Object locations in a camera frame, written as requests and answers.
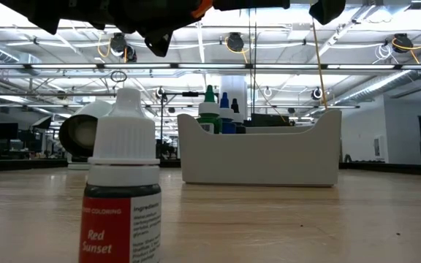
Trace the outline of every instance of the red label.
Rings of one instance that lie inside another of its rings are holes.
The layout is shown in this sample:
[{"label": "red label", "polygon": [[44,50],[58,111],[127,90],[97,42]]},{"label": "red label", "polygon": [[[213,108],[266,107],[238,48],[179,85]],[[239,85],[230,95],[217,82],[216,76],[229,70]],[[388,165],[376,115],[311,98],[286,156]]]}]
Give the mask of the red label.
[{"label": "red label", "polygon": [[129,263],[131,199],[84,197],[79,263]]}]

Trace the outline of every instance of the orange part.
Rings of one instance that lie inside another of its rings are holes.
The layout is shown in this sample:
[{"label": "orange part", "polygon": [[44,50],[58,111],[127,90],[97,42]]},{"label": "orange part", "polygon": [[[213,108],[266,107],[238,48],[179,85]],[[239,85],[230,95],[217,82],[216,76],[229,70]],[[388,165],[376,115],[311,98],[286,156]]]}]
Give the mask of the orange part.
[{"label": "orange part", "polygon": [[201,18],[213,5],[213,0],[202,0],[201,5],[191,15],[193,18]]}]

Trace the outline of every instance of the wooden table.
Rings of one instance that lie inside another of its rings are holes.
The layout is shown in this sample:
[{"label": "wooden table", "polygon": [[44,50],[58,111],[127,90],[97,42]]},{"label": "wooden table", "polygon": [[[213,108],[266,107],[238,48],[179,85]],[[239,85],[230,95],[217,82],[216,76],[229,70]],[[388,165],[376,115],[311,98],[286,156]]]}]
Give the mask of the wooden table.
[{"label": "wooden table", "polygon": [[[84,172],[0,172],[0,262],[77,262]],[[163,169],[162,262],[421,262],[421,176],[193,186]]]}]

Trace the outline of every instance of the green bottle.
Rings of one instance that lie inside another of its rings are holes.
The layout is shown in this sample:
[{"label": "green bottle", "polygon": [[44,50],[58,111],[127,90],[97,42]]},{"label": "green bottle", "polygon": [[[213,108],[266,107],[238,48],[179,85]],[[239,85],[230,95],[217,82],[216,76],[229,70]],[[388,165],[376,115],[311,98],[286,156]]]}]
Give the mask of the green bottle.
[{"label": "green bottle", "polygon": [[197,122],[205,131],[213,134],[219,134],[219,113],[220,109],[219,105],[214,99],[212,85],[208,85],[208,88],[205,92],[204,102],[199,104],[200,117],[197,119]]}]

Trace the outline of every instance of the product label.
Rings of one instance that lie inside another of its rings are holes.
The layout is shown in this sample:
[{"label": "product label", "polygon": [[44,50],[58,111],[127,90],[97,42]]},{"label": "product label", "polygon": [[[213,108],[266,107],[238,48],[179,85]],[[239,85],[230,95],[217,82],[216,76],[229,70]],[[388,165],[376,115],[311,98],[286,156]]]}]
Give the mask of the product label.
[{"label": "product label", "polygon": [[161,198],[84,197],[79,263],[159,262]]},{"label": "product label", "polygon": [[213,134],[213,123],[200,123],[200,125],[206,132]]}]

